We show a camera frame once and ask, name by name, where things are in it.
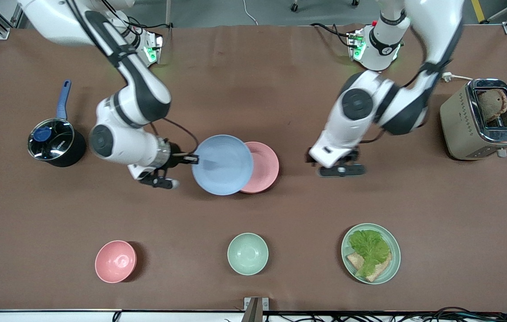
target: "bread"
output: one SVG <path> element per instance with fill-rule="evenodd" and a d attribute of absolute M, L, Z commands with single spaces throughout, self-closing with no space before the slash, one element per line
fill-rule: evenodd
<path fill-rule="evenodd" d="M 364 263 L 364 258 L 362 258 L 361 255 L 355 253 L 352 253 L 347 256 L 347 259 L 353 264 L 353 266 L 356 269 L 360 269 L 362 267 L 362 264 Z M 374 282 L 374 280 L 380 275 L 380 273 L 384 272 L 385 269 L 388 267 L 388 263 L 391 262 L 392 259 L 392 253 L 388 253 L 387 260 L 383 263 L 376 264 L 375 265 L 375 271 L 369 275 L 366 276 L 365 279 L 369 282 Z"/>
<path fill-rule="evenodd" d="M 478 94 L 478 105 L 486 122 L 498 118 L 507 110 L 507 97 L 501 89 L 493 88 Z"/>

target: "green plate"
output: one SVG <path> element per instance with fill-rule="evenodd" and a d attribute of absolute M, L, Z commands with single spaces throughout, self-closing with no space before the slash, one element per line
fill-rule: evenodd
<path fill-rule="evenodd" d="M 392 260 L 388 263 L 387 269 L 380 273 L 380 275 L 372 283 L 367 281 L 364 277 L 357 277 L 357 269 L 347 259 L 348 255 L 355 252 L 355 250 L 351 247 L 351 243 L 349 243 L 349 237 L 358 230 L 374 230 L 375 232 L 379 232 L 380 236 L 387 242 L 392 253 Z M 400 267 L 400 247 L 398 246 L 398 242 L 396 242 L 395 237 L 388 230 L 376 224 L 360 224 L 349 229 L 347 234 L 345 234 L 345 238 L 343 238 L 343 243 L 341 244 L 341 257 L 343 258 L 343 263 L 349 273 L 351 273 L 351 275 L 359 281 L 366 284 L 386 283 L 390 281 L 394 275 L 396 275 L 396 272 Z"/>
<path fill-rule="evenodd" d="M 229 266 L 241 275 L 255 275 L 267 264 L 269 249 L 260 236 L 253 233 L 237 235 L 227 248 Z"/>

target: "round black joint cover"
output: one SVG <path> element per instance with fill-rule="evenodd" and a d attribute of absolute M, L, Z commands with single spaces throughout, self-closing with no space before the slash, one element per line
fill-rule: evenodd
<path fill-rule="evenodd" d="M 110 129 L 102 124 L 95 126 L 90 133 L 90 146 L 103 157 L 110 157 L 112 147 L 114 145 L 114 137 Z"/>
<path fill-rule="evenodd" d="M 343 99 L 343 113 L 349 119 L 356 121 L 364 119 L 372 112 L 372 97 L 362 89 L 354 88 L 348 90 Z"/>

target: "yellow tape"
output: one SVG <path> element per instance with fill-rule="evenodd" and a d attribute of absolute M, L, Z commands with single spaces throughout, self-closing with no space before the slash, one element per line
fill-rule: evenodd
<path fill-rule="evenodd" d="M 474 12 L 476 13 L 476 18 L 478 22 L 484 20 L 484 13 L 482 12 L 482 7 L 480 6 L 480 1 L 472 0 L 472 6 L 474 7 Z"/>

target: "toaster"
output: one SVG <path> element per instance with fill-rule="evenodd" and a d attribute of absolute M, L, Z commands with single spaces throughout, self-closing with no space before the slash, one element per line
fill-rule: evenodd
<path fill-rule="evenodd" d="M 505 82 L 474 79 L 440 107 L 442 131 L 453 158 L 474 161 L 494 153 L 507 156 L 507 109 L 493 120 L 486 120 L 482 113 L 479 94 L 490 89 L 502 90 L 507 97 Z"/>

